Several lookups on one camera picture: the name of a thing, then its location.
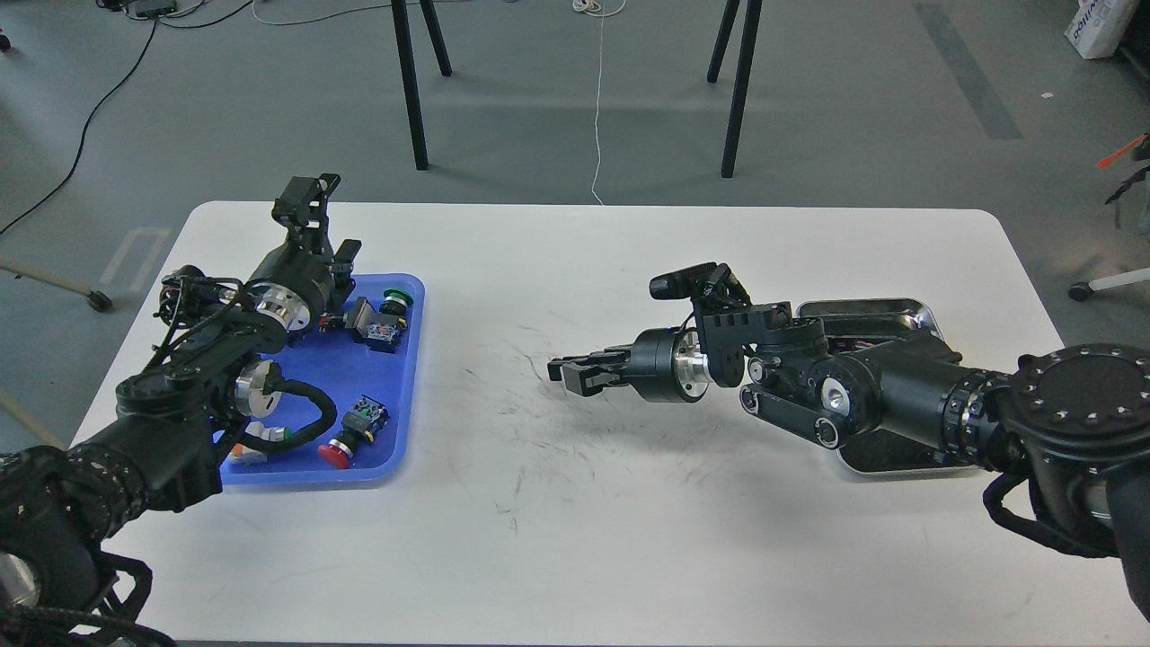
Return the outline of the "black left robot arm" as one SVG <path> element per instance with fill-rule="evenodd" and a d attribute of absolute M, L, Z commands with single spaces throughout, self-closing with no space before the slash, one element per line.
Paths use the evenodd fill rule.
<path fill-rule="evenodd" d="M 275 454 L 324 434 L 332 398 L 270 359 L 356 286 L 360 242 L 334 247 L 337 174 L 296 177 L 273 205 L 288 230 L 246 282 L 195 267 L 164 276 L 155 355 L 120 382 L 118 417 L 70 448 L 3 455 L 3 646 L 169 646 L 139 625 L 153 576 L 102 542 L 141 513 L 184 511 L 222 491 L 233 446 Z"/>

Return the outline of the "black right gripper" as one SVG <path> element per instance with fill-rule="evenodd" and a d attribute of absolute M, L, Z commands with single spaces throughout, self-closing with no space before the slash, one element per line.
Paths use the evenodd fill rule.
<path fill-rule="evenodd" d="M 703 355 L 693 329 L 647 329 L 632 345 L 550 359 L 547 373 L 578 396 L 618 386 L 632 386 L 654 403 L 695 403 L 703 396 Z"/>

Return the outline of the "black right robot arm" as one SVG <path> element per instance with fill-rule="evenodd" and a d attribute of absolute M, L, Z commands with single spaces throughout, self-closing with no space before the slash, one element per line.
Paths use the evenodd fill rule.
<path fill-rule="evenodd" d="M 1065 555 L 1121 561 L 1147 614 L 1147 351 L 1081 344 L 1002 373 L 961 365 L 927 328 L 756 306 L 727 263 L 656 276 L 649 292 L 693 311 L 632 342 L 552 359 L 549 378 L 578 396 L 632 386 L 661 403 L 738 388 L 744 411 L 833 450 L 877 429 L 912 439 L 995 472 L 983 504 L 997 525 Z"/>

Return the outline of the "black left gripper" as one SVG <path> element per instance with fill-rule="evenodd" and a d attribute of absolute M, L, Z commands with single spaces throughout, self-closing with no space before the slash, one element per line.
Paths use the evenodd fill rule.
<path fill-rule="evenodd" d="M 279 321 L 291 334 L 312 331 L 324 313 L 342 310 L 350 292 L 360 239 L 345 239 L 334 253 L 328 202 L 342 183 L 338 174 L 292 177 L 273 202 L 273 219 L 288 229 L 248 279 L 255 311 Z"/>

